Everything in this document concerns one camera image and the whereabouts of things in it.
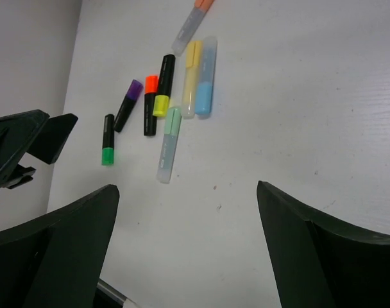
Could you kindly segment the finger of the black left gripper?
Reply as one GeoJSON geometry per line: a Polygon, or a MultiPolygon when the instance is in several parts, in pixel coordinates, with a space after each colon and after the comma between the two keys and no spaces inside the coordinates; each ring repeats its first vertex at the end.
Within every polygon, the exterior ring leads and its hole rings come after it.
{"type": "Polygon", "coordinates": [[[30,146],[30,154],[46,164],[54,164],[77,121],[78,117],[74,114],[64,114],[48,119],[30,146]]]}
{"type": "Polygon", "coordinates": [[[35,168],[19,162],[48,119],[41,110],[0,117],[0,189],[14,189],[33,180],[35,168]]]}

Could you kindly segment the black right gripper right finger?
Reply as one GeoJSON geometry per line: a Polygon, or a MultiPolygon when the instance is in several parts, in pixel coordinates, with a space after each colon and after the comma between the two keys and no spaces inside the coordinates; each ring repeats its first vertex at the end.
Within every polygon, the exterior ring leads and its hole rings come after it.
{"type": "Polygon", "coordinates": [[[258,183],[257,201],[282,307],[390,307],[390,235],[268,182],[258,183]]]}

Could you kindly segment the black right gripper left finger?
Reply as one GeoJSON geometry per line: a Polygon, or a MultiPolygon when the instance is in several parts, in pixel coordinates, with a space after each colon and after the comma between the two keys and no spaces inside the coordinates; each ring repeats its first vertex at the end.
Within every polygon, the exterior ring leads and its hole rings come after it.
{"type": "Polygon", "coordinates": [[[92,307],[118,204],[106,185],[0,231],[0,307],[92,307]]]}

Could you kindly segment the mint green pastel highlighter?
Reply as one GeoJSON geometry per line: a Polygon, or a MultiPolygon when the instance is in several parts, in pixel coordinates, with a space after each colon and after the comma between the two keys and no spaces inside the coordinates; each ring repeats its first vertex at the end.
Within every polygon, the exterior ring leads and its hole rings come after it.
{"type": "Polygon", "coordinates": [[[157,180],[163,184],[168,184],[171,179],[181,120],[180,107],[168,109],[157,171],[157,180]]]}

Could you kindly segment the yellow pastel highlighter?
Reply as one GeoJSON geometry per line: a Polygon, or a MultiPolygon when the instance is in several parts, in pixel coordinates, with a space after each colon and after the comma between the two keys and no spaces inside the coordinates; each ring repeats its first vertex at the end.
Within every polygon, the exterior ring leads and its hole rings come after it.
{"type": "Polygon", "coordinates": [[[185,79],[181,104],[181,115],[185,119],[194,117],[202,44],[201,40],[194,40],[189,42],[187,46],[185,79]]]}

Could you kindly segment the blue pastel highlighter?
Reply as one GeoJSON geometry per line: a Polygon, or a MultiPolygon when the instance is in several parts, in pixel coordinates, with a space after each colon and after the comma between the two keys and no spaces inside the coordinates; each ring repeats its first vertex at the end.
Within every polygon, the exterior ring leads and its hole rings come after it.
{"type": "Polygon", "coordinates": [[[217,55],[217,38],[206,37],[202,42],[201,65],[196,91],[195,114],[208,116],[212,110],[212,92],[217,55]]]}

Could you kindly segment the orange pastel highlighter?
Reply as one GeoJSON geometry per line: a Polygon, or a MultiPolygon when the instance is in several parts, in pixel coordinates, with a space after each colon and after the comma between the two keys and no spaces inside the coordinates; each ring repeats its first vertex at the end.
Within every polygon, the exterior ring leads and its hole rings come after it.
{"type": "Polygon", "coordinates": [[[194,6],[188,18],[184,22],[171,46],[176,56],[182,55],[185,51],[185,48],[213,3],[214,0],[196,0],[194,2],[194,6]]]}

